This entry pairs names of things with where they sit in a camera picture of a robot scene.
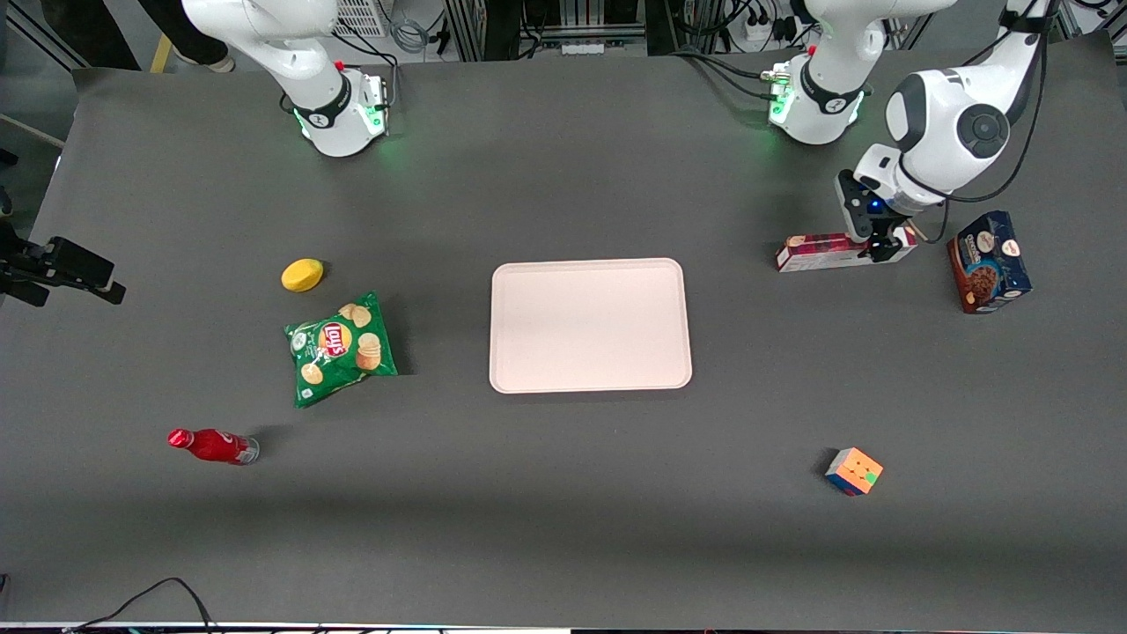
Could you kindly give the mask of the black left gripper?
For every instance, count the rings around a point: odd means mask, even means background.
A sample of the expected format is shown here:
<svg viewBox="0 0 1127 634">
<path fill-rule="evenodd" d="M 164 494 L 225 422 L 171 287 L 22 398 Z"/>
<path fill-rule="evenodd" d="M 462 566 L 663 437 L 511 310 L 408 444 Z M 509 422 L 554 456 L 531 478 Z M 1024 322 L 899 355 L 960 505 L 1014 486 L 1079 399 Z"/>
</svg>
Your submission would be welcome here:
<svg viewBox="0 0 1127 634">
<path fill-rule="evenodd" d="M 917 244 L 907 217 L 898 212 L 882 211 L 871 216 L 870 260 L 873 264 L 897 264 L 907 255 L 907 247 Z"/>
</svg>

